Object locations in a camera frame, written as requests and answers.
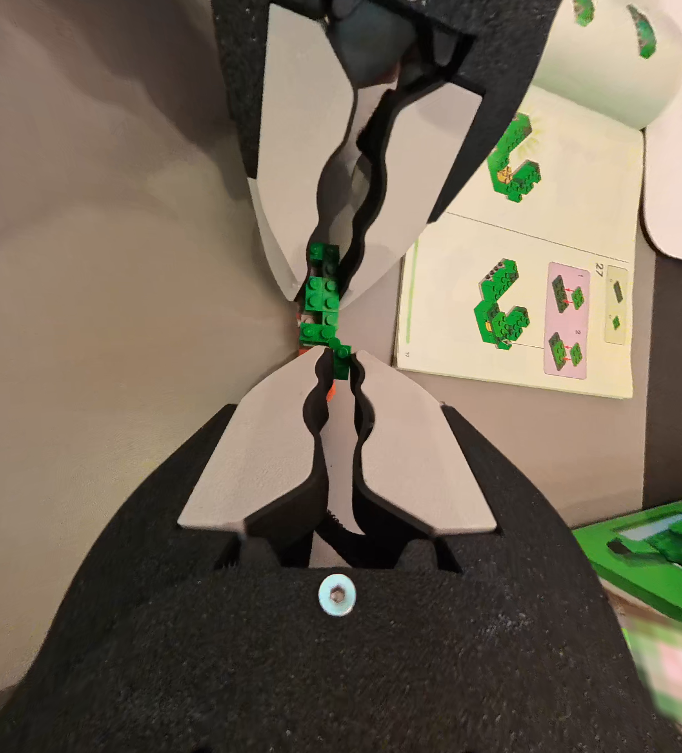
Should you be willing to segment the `grey desk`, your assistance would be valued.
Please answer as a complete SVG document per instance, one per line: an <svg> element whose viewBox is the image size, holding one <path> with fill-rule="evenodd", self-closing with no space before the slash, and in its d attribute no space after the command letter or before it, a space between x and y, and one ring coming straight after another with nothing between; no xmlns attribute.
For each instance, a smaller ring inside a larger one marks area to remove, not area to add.
<svg viewBox="0 0 682 753"><path fill-rule="evenodd" d="M121 503L296 347L219 57L209 2L0 2L0 706ZM570 524L682 497L682 262L647 240L632 400L413 375Z"/></svg>

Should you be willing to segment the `green toy box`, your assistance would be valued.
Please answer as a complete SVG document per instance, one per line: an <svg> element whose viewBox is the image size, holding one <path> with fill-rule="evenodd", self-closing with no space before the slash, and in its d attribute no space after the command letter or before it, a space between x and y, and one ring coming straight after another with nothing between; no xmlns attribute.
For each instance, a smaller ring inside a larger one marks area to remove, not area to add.
<svg viewBox="0 0 682 753"><path fill-rule="evenodd" d="M602 580L682 622L682 501L583 526L573 535Z"/></svg>

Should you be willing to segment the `green toy brick assembly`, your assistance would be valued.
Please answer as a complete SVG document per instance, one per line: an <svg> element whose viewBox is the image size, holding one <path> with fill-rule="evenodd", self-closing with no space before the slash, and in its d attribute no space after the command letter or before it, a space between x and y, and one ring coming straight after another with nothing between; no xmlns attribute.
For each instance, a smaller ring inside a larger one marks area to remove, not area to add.
<svg viewBox="0 0 682 753"><path fill-rule="evenodd" d="M300 353L313 346L330 349L334 379L347 380L352 349L338 338L339 260L335 245L312 242L308 247L308 278L298 298L298 347Z"/></svg>

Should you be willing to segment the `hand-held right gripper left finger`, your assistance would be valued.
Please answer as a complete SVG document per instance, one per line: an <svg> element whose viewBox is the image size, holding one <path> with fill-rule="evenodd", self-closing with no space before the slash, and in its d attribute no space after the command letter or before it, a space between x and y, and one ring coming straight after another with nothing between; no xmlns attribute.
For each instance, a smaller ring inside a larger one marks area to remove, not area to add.
<svg viewBox="0 0 682 753"><path fill-rule="evenodd" d="M327 512L321 431L329 417L330 349L315 346L236 406L177 523L291 547Z"/></svg>

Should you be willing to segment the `open instruction booklet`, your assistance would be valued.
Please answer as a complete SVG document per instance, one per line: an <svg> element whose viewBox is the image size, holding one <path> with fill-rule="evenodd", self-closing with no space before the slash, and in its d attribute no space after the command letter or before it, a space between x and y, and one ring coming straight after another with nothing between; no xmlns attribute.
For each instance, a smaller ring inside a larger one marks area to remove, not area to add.
<svg viewBox="0 0 682 753"><path fill-rule="evenodd" d="M632 397L644 128L681 78L660 2L562 2L504 135L405 258L397 368Z"/></svg>

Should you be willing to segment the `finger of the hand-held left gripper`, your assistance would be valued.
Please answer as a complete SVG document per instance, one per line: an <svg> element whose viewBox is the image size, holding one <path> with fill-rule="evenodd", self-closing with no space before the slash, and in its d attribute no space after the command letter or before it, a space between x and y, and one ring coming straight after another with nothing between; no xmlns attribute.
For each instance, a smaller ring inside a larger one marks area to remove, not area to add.
<svg viewBox="0 0 682 753"><path fill-rule="evenodd" d="M257 172L248 185L265 257L287 300L307 277L320 178L346 139L354 108L353 87L324 26L271 5Z"/></svg>
<svg viewBox="0 0 682 753"><path fill-rule="evenodd" d="M369 159L370 185L354 217L342 308L393 268L425 229L482 99L448 82L393 116L379 158Z"/></svg>

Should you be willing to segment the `orange brick separator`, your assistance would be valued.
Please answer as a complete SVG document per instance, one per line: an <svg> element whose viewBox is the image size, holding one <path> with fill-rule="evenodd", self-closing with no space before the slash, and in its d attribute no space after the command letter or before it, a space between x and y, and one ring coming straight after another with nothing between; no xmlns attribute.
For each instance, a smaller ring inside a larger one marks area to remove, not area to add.
<svg viewBox="0 0 682 753"><path fill-rule="evenodd" d="M315 347L315 346L302 346L302 345L300 345L299 348L298 348L297 355L298 356L299 355L304 355L309 350L311 350L313 347ZM336 381L334 380L334 381L332 381L331 386L329 387L329 390L327 391L327 394L326 394L327 403L330 403L333 400L335 394L336 394Z"/></svg>

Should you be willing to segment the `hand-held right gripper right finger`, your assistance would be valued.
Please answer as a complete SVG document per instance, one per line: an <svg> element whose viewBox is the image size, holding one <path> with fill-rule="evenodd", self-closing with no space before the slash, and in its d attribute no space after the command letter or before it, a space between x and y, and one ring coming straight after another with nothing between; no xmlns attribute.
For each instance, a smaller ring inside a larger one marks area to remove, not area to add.
<svg viewBox="0 0 682 753"><path fill-rule="evenodd" d="M351 362L352 510L373 538L494 532L497 523L443 407L366 351Z"/></svg>

